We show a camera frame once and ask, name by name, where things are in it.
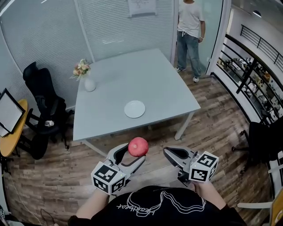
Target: ceiling light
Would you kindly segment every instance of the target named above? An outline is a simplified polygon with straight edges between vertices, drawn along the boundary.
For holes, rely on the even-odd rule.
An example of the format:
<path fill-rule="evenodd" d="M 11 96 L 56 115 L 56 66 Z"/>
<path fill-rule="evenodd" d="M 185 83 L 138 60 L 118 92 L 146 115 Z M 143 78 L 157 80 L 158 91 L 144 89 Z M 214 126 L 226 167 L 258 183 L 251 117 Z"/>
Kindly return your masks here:
<path fill-rule="evenodd" d="M 255 15 L 257 15 L 258 17 L 260 17 L 260 18 L 261 18 L 261 14 L 260 14 L 260 12 L 259 12 L 259 11 L 255 10 L 255 11 L 253 11 L 253 13 L 254 13 Z"/>

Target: light blue table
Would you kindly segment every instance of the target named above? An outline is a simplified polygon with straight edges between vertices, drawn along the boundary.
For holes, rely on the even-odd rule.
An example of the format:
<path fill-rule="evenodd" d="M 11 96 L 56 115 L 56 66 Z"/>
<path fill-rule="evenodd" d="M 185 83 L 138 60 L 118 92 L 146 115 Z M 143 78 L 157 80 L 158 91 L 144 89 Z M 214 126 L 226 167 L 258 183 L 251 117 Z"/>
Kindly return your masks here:
<path fill-rule="evenodd" d="M 158 49 L 127 53 L 91 64 L 96 89 L 87 92 L 80 81 L 73 140 L 82 141 L 106 156 L 87 139 L 184 116 L 175 135 L 178 140 L 200 106 L 174 67 Z M 136 119 L 124 113 L 125 105 L 139 100 L 145 113 Z"/>

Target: flowers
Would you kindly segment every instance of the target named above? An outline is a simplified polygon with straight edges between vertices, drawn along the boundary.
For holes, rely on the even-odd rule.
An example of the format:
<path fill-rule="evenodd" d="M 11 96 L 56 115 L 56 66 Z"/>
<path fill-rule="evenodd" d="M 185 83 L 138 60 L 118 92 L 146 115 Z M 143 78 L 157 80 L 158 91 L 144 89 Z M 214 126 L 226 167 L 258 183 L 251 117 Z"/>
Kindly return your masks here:
<path fill-rule="evenodd" d="M 75 69 L 73 70 L 73 76 L 70 79 L 76 78 L 76 80 L 80 80 L 82 75 L 85 75 L 88 71 L 90 71 L 90 66 L 85 59 L 81 59 L 78 64 L 76 64 Z"/>

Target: red apple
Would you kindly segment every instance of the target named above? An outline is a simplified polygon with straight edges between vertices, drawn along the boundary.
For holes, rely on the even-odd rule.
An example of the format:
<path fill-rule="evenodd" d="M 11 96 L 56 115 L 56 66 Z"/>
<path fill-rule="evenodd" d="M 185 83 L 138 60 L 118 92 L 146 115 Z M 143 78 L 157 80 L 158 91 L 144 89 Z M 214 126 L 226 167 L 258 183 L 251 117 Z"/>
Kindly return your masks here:
<path fill-rule="evenodd" d="M 136 137 L 129 143 L 128 151 L 132 156 L 140 157 L 149 151 L 149 144 L 145 139 Z"/>

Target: glass wall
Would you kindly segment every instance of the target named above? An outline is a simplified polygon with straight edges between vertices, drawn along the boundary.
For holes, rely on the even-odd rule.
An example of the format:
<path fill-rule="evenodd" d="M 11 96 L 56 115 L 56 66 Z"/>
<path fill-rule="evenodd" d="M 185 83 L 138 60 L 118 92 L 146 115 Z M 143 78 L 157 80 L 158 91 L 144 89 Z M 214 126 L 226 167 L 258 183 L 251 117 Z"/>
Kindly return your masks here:
<path fill-rule="evenodd" d="M 206 24 L 206 35 L 202 43 L 199 44 L 199 59 L 206 70 L 214 50 L 218 28 L 221 20 L 223 0 L 195 0 L 203 9 L 203 16 Z"/>
<path fill-rule="evenodd" d="M 11 57 L 9 56 L 9 52 L 1 36 L 2 34 L 0 31 L 0 92 L 7 88 L 7 90 L 17 101 L 25 98 L 29 103 L 29 107 L 37 110 L 34 97 L 27 88 L 21 73 L 18 71 L 17 67 L 14 65 Z"/>
<path fill-rule="evenodd" d="M 34 61 L 38 68 L 48 68 L 57 95 L 66 100 L 67 107 L 73 107 L 78 82 L 69 78 L 74 65 L 82 58 L 91 62 L 75 4 L 69 0 L 41 2 L 15 0 L 0 17 L 1 28 L 20 70 Z M 0 79 L 5 76 L 10 77 L 11 71 Z M 24 84 L 22 76 L 13 82 L 15 87 Z M 28 97 L 25 89 L 17 92 L 21 98 Z"/>
<path fill-rule="evenodd" d="M 127 0 L 78 0 L 95 61 L 159 48 L 171 59 L 174 1 L 158 0 L 156 15 L 130 17 Z"/>

